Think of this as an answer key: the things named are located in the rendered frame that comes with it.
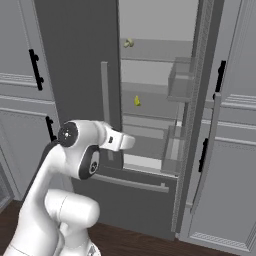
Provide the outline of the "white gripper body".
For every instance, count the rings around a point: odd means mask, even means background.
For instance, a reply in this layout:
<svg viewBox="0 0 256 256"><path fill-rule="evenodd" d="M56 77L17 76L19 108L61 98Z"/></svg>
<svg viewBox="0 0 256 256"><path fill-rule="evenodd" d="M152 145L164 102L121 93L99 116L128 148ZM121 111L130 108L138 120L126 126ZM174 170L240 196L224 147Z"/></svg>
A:
<svg viewBox="0 0 256 256"><path fill-rule="evenodd" d="M120 144L120 149L121 150L131 149L134 146L134 144L135 144L135 138L131 135L124 134Z"/></svg>

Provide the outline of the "clear fridge door bin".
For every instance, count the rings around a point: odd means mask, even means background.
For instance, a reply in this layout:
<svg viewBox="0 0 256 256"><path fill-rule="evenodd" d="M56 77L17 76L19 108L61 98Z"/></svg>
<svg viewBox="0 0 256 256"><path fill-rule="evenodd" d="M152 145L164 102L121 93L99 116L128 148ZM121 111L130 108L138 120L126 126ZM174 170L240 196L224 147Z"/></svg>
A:
<svg viewBox="0 0 256 256"><path fill-rule="evenodd" d="M169 126L167 130L161 164L161 172L166 175L178 177L180 174L184 145L183 135L180 123Z"/></svg>
<svg viewBox="0 0 256 256"><path fill-rule="evenodd" d="M168 77L167 99L174 102L189 102L194 79L194 59L176 57Z"/></svg>

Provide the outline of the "grey fridge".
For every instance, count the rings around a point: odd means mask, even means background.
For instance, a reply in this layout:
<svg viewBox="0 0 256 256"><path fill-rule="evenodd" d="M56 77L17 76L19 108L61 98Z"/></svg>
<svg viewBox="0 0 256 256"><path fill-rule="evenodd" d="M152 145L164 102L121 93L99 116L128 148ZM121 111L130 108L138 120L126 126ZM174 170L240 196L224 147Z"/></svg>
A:
<svg viewBox="0 0 256 256"><path fill-rule="evenodd" d="M118 0L123 130L136 138L124 167L161 172L169 126L184 132L188 103L167 99L176 57L192 58L199 0ZM127 38L133 47L124 47ZM134 105L138 96L141 106Z"/></svg>

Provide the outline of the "open grey fridge door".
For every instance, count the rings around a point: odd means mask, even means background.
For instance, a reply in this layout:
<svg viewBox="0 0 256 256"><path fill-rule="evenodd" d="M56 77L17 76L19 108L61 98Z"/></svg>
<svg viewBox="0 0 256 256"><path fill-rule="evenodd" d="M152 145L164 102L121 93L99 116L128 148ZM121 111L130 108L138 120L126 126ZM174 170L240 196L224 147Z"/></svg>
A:
<svg viewBox="0 0 256 256"><path fill-rule="evenodd" d="M185 143L172 215L171 232L180 232L201 126L208 83L225 0L199 0L193 42L192 97L187 107Z"/></svg>

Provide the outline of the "dark grey fridge door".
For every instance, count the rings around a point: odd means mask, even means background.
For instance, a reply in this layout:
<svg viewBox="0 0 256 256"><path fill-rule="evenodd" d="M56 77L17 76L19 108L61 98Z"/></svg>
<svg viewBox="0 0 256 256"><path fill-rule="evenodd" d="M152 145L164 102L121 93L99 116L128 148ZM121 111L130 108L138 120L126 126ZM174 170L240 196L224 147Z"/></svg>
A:
<svg viewBox="0 0 256 256"><path fill-rule="evenodd" d="M59 121L104 121L101 62L108 62L110 125L122 129L118 0L34 0Z"/></svg>

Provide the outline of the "dark grey freezer drawer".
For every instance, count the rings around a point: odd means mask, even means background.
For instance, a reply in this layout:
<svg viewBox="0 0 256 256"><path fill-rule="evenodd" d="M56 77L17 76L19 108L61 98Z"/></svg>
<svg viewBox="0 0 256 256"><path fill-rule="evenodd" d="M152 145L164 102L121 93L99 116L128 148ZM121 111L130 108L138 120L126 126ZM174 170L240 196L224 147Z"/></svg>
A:
<svg viewBox="0 0 256 256"><path fill-rule="evenodd" d="M100 223L157 238L174 239L171 223L177 183L175 177L122 168L114 163L100 164L95 174L152 185L164 183L169 188L168 193L115 185L92 177L85 181L72 180L77 194L99 203Z"/></svg>

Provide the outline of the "grey cupboard door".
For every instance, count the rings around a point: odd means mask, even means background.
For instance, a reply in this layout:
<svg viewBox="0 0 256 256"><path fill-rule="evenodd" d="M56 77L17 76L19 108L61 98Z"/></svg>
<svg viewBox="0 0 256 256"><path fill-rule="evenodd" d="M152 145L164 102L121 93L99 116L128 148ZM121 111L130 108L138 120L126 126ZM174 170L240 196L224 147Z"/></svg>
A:
<svg viewBox="0 0 256 256"><path fill-rule="evenodd" d="M212 112L205 110L179 239L238 256L256 256L256 109L220 106L211 161L195 214Z"/></svg>
<svg viewBox="0 0 256 256"><path fill-rule="evenodd" d="M222 105L256 109L256 0L225 0L217 41Z"/></svg>
<svg viewBox="0 0 256 256"><path fill-rule="evenodd" d="M53 120L57 135L60 124L53 101L0 96L0 146L18 200L23 199L43 150L51 142L46 116Z"/></svg>
<svg viewBox="0 0 256 256"><path fill-rule="evenodd" d="M39 56L39 91L29 50ZM0 94L53 101L34 0L0 0Z"/></svg>

